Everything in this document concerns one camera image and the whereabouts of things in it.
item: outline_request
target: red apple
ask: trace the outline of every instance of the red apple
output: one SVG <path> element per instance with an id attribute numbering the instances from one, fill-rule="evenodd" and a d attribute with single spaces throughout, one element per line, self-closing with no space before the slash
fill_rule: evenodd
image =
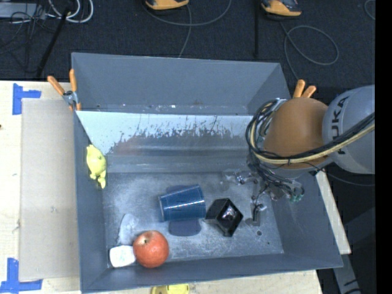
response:
<path id="1" fill-rule="evenodd" d="M 166 237 L 155 230 L 139 235 L 132 246 L 137 262 L 146 268 L 161 266 L 169 255 Z"/>

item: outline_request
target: white sponge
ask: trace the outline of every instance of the white sponge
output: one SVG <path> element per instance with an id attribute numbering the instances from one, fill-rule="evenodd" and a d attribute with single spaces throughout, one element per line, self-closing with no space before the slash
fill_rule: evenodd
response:
<path id="1" fill-rule="evenodd" d="M 136 261 L 134 248 L 130 245 L 121 245 L 111 248 L 109 257 L 111 265 L 115 268 L 129 266 Z"/>

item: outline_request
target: blue cup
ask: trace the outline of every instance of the blue cup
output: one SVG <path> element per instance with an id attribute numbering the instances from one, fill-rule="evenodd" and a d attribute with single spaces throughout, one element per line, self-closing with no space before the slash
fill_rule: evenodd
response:
<path id="1" fill-rule="evenodd" d="M 199 185 L 172 186 L 159 196 L 160 211 L 164 221 L 204 219 L 206 203 Z"/>

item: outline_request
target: white cable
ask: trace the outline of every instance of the white cable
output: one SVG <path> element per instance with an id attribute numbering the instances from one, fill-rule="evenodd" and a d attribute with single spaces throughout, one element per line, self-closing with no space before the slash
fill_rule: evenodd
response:
<path id="1" fill-rule="evenodd" d="M 74 14 L 71 14 L 71 15 L 67 16 L 67 17 L 66 17 L 66 20 L 67 20 L 68 22 L 71 22 L 71 23 L 86 23 L 87 21 L 89 21 L 89 20 L 92 18 L 92 15 L 93 15 L 93 13 L 94 13 L 94 4 L 93 4 L 92 0 L 88 0 L 88 1 L 89 1 L 89 4 L 90 4 L 90 8 L 91 8 L 91 11 L 90 11 L 90 14 L 88 15 L 88 17 L 86 17 L 86 18 L 83 19 L 83 20 L 73 20 L 73 19 L 71 19 L 71 18 L 74 17 L 74 16 L 76 16 L 76 14 L 80 11 L 80 1 L 79 1 L 79 0 L 76 0 L 76 1 L 77 1 L 77 3 L 78 3 L 78 9 L 77 9 L 77 11 L 76 11 Z M 62 14 L 55 8 L 55 6 L 53 5 L 52 1 L 51 1 L 51 0 L 48 0 L 48 2 L 49 2 L 49 4 L 50 4 L 51 8 L 53 9 L 53 11 L 54 11 L 57 15 L 59 15 L 59 18 L 61 18 L 61 17 L 62 17 Z"/>

